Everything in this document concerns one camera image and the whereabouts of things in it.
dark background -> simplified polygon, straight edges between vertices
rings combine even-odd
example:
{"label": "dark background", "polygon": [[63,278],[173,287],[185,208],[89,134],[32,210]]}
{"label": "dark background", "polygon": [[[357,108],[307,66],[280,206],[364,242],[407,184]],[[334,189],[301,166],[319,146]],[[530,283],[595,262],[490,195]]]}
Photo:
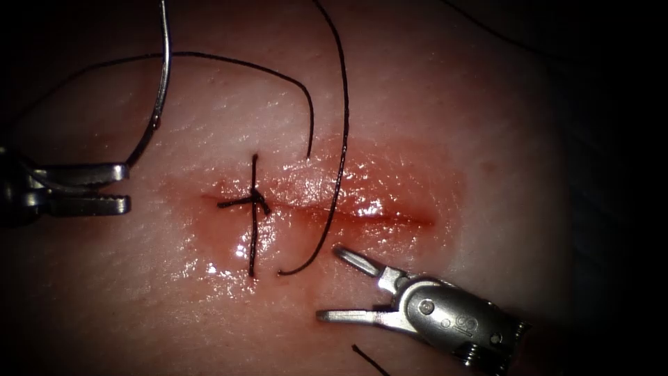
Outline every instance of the dark background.
{"label": "dark background", "polygon": [[[157,4],[134,3],[138,11],[128,17],[147,17],[154,13]],[[453,3],[502,36],[538,51],[527,53],[541,56],[553,80],[555,97],[563,106],[562,135],[568,156],[575,255],[575,324],[566,374],[630,372],[623,368],[625,359],[630,358],[630,349],[620,345],[620,323],[630,317],[622,307],[627,304],[626,286],[630,283],[626,264],[631,225],[628,178],[633,150],[630,135],[636,132],[625,111],[633,102],[629,98],[633,93],[628,90],[630,67],[626,65],[635,44],[630,32],[632,25],[637,24],[633,12],[610,2],[595,1]],[[29,88],[49,88],[38,81],[48,75],[49,61],[35,56],[44,56],[45,52],[57,56],[63,52],[57,45],[40,43],[43,35],[63,36],[63,42],[67,42],[66,38],[72,35],[85,34],[87,27],[96,27],[98,19],[124,22],[127,18],[116,10],[120,8],[118,4],[23,1],[6,6],[0,14],[0,130],[6,130],[17,111],[34,99],[27,94],[31,92]],[[515,22],[491,21],[496,12],[512,15]],[[518,32],[518,24],[532,32]],[[11,334],[12,323],[8,320],[3,323]],[[3,363],[12,373],[42,368],[31,362],[29,340],[34,338],[4,338]],[[41,366],[57,372],[49,365]]]}

pink skin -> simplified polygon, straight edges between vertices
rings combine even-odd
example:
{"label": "pink skin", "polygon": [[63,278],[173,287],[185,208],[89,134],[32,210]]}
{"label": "pink skin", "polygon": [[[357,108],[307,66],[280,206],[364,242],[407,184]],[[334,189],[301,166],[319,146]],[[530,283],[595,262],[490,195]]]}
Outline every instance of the pink skin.
{"label": "pink skin", "polygon": [[[437,1],[324,4],[349,76],[347,178],[319,257],[300,274],[276,276],[308,258],[324,227],[342,87],[317,9],[260,3],[169,4],[173,47],[303,82],[315,106],[311,160],[308,107],[296,87],[248,68],[175,58],[160,130],[132,178],[107,189],[131,195],[132,212],[45,217],[1,233],[18,271],[4,281],[19,286],[17,332],[37,338],[38,359],[84,374],[374,374],[351,351],[356,343],[393,375],[466,375],[400,334],[315,320],[317,309],[388,302],[371,279],[332,257],[338,243],[447,279],[539,329],[566,325],[568,202],[547,83],[532,56]],[[30,71],[35,80],[159,51],[157,7],[110,10],[85,35],[75,32],[77,20],[87,18],[74,17],[64,31],[76,43],[45,35],[41,43],[65,52],[53,71]],[[22,75],[25,67],[16,69],[24,82],[17,102],[43,90]],[[122,160],[143,131],[158,78],[158,61],[86,75],[24,119],[15,143],[39,162]],[[273,212],[258,212],[252,280],[250,206],[222,210],[216,202],[248,194],[255,152],[257,188]]]}

metal instrument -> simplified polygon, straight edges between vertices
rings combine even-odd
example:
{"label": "metal instrument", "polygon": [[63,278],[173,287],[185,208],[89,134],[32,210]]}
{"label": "metal instrument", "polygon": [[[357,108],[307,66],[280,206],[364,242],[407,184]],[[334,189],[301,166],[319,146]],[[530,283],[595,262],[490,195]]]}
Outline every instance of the metal instrument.
{"label": "metal instrument", "polygon": [[[0,145],[0,227],[25,226],[43,214],[89,217],[130,211],[129,196],[100,194],[98,190],[129,177],[129,169],[137,163],[160,125],[169,84],[171,45],[164,0],[159,2],[159,10],[163,41],[161,79],[148,125],[131,155],[123,163],[38,166],[28,157]],[[94,65],[95,68],[104,66],[104,63]],[[85,68],[70,75],[56,89],[90,70]],[[40,98],[29,109],[43,99]]]}
{"label": "metal instrument", "polygon": [[485,375],[506,374],[529,324],[446,281],[383,265],[342,246],[334,252],[377,278],[378,287],[392,294],[392,302],[379,311],[317,311],[318,320],[398,331]]}

skin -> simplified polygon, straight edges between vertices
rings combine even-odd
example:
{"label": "skin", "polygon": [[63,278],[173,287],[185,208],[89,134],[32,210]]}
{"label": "skin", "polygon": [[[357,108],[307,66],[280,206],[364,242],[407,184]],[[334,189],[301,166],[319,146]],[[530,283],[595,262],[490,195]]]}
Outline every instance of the skin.
{"label": "skin", "polygon": [[[174,1],[173,48],[251,61],[304,83],[315,106],[310,160],[308,107],[296,87],[175,58],[160,130],[131,178],[105,189],[132,196],[130,214],[43,217],[0,230],[17,365],[103,375],[374,374],[351,351],[355,343],[393,375],[467,375],[401,334],[315,320],[318,309],[389,302],[332,256],[344,244],[520,315],[534,324],[538,345],[516,374],[558,370],[570,316],[568,196],[539,61],[437,1],[325,2],[349,77],[346,178],[321,254],[279,277],[308,258],[324,227],[343,102],[322,16],[309,1],[273,3]],[[24,41],[35,49],[13,67],[4,114],[85,65],[159,51],[153,4],[92,14],[79,9],[39,42]],[[48,56],[47,69],[33,69]],[[40,163],[123,160],[150,115],[159,64],[86,75],[23,119],[12,143]],[[251,207],[216,203],[248,195],[254,153],[272,213],[257,213],[251,279]]]}

black suture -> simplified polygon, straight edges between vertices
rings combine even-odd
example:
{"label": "black suture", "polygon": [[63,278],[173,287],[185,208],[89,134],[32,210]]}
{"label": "black suture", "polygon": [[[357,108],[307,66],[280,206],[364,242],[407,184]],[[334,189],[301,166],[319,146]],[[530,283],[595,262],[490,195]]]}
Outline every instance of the black suture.
{"label": "black suture", "polygon": [[362,350],[360,350],[359,347],[357,347],[357,345],[353,345],[353,351],[356,352],[356,353],[358,353],[358,354],[360,355],[360,357],[364,358],[364,360],[366,360],[367,362],[369,362],[369,364],[371,364],[372,366],[374,366],[374,367],[378,370],[378,372],[381,373],[382,376],[390,376],[390,374],[387,373],[387,371],[385,371],[385,370],[380,366],[380,364],[376,363],[375,360],[371,359],[371,357],[369,357],[368,355],[366,355]]}
{"label": "black suture", "polygon": [[575,58],[570,58],[570,57],[551,54],[549,52],[545,52],[545,51],[542,51],[542,50],[537,49],[535,47],[526,45],[525,43],[522,43],[519,40],[514,40],[513,38],[507,37],[507,36],[499,33],[498,31],[492,29],[491,27],[483,24],[482,22],[478,21],[472,15],[468,14],[466,11],[464,11],[460,7],[454,5],[453,3],[449,2],[448,0],[440,0],[440,2],[445,4],[446,6],[449,6],[450,8],[454,9],[457,13],[464,16],[464,18],[471,21],[475,26],[478,26],[479,28],[487,31],[491,35],[495,36],[496,38],[501,39],[502,41],[504,41],[504,42],[506,42],[510,45],[513,45],[513,46],[519,47],[521,49],[524,49],[525,51],[530,52],[532,54],[542,56],[544,58],[549,58],[549,59],[552,59],[552,60],[556,60],[556,61],[561,61],[563,63],[569,63],[569,64],[572,64],[572,65],[586,65],[587,64],[586,61],[581,61],[581,60],[578,60],[578,59],[575,59]]}
{"label": "black suture", "polygon": [[[219,56],[219,55],[213,55],[213,54],[206,54],[204,52],[195,52],[195,51],[176,51],[172,53],[172,56],[177,56],[177,57],[195,57],[195,58],[207,58],[209,60],[215,60],[215,61],[223,61],[226,63],[231,63],[231,64],[236,64],[236,65],[242,65],[247,68],[252,68],[255,70],[259,70],[261,72],[268,73],[270,75],[276,76],[280,79],[283,79],[285,81],[288,81],[289,83],[297,86],[306,96],[306,101],[308,102],[308,111],[309,111],[309,129],[308,129],[308,147],[306,150],[306,159],[309,159],[311,156],[311,147],[313,144],[313,132],[314,132],[314,123],[315,123],[315,115],[313,111],[313,101],[311,99],[311,94],[308,92],[308,89],[304,84],[301,82],[297,81],[296,79],[284,75],[283,73],[276,72],[275,70],[263,67],[258,64],[250,63],[248,61],[243,61],[243,60],[238,60],[235,58],[228,58],[224,56]],[[107,68],[111,67],[114,65],[121,65],[121,64],[126,64],[126,63],[133,63],[135,61],[142,61],[142,60],[148,60],[151,58],[162,58],[163,54],[162,53],[151,53],[151,54],[144,54],[144,55],[138,55],[138,56],[130,56],[127,58],[118,58],[115,60],[110,60],[110,61],[105,61],[102,63],[96,63],[89,65],[83,69],[80,69],[70,75],[68,75],[66,78],[64,78],[62,81],[58,82],[54,87],[49,89],[46,93],[42,94],[40,97],[38,97],[36,100],[32,101],[32,103],[28,104],[23,110],[19,111],[14,118],[12,118],[9,122],[4,125],[3,131],[7,131],[10,127],[18,123],[19,120],[21,120],[25,115],[27,115],[29,112],[33,111],[40,103],[44,102],[47,98],[51,97],[54,93],[56,93],[58,90],[60,90],[62,87],[65,85],[69,84],[70,82],[74,81],[75,79],[83,76],[86,73],[89,73],[93,70],[97,69],[102,69],[102,68]]]}
{"label": "black suture", "polygon": [[225,201],[222,203],[216,204],[219,208],[225,208],[225,207],[230,207],[234,205],[243,205],[250,203],[250,213],[253,218],[253,230],[250,235],[250,252],[248,253],[248,258],[249,258],[249,265],[248,265],[248,275],[250,277],[255,276],[255,254],[257,253],[257,204],[259,203],[260,206],[262,206],[262,211],[264,212],[264,215],[269,215],[271,213],[271,209],[269,209],[269,205],[267,205],[267,202],[264,200],[264,196],[255,188],[256,185],[256,171],[257,171],[257,154],[253,155],[253,173],[251,174],[250,177],[250,189],[249,193],[250,196],[244,197],[244,198],[239,198],[237,200],[232,200],[232,201]]}
{"label": "black suture", "polygon": [[341,162],[339,163],[339,171],[336,175],[336,184],[334,186],[334,197],[332,198],[332,205],[329,208],[329,215],[327,216],[327,222],[325,223],[325,228],[322,231],[322,236],[320,237],[320,241],[318,242],[318,245],[315,247],[315,251],[313,251],[313,253],[311,254],[311,257],[309,257],[308,260],[306,260],[300,267],[290,270],[288,272],[279,270],[278,271],[279,276],[289,276],[301,272],[306,267],[308,267],[308,265],[311,265],[311,263],[313,263],[315,258],[318,256],[318,253],[320,253],[320,249],[322,249],[325,239],[327,238],[327,234],[329,233],[329,228],[332,226],[332,219],[334,218],[334,211],[336,210],[336,201],[339,198],[339,191],[341,190],[343,168],[346,163],[346,152],[348,150],[350,110],[348,106],[348,75],[346,74],[346,61],[345,61],[345,56],[343,54],[343,46],[341,44],[341,38],[339,37],[339,33],[336,30],[336,26],[334,26],[334,22],[332,22],[332,19],[327,14],[325,8],[323,8],[322,5],[320,5],[318,0],[313,0],[313,3],[315,4],[316,7],[318,7],[320,13],[327,21],[327,24],[329,25],[329,28],[331,29],[332,34],[334,35],[334,39],[336,41],[336,48],[339,53],[339,61],[341,64],[341,80],[343,81],[343,146],[341,147]]}

